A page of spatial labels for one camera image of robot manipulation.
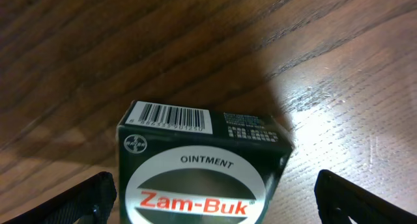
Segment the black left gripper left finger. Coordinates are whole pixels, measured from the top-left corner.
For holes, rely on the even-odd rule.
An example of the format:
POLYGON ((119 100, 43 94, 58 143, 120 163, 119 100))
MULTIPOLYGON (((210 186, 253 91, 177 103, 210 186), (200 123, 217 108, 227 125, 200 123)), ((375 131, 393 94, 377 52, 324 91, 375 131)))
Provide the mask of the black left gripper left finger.
POLYGON ((102 171, 5 223, 107 223, 116 198, 113 175, 102 171))

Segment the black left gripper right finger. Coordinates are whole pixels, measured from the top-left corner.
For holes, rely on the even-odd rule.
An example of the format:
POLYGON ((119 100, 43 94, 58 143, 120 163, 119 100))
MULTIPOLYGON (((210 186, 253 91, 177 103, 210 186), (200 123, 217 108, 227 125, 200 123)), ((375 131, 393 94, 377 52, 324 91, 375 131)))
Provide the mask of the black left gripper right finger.
POLYGON ((323 169, 315 183, 315 198, 321 223, 416 223, 416 215, 323 169))

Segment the green Zam-Buk box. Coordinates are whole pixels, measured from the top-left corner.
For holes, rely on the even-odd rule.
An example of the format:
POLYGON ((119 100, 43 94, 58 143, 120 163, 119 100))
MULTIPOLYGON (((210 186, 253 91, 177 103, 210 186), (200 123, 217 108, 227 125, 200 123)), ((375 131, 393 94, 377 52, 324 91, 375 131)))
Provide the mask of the green Zam-Buk box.
POLYGON ((294 149, 272 117, 142 101, 116 136, 121 223, 261 223, 294 149))

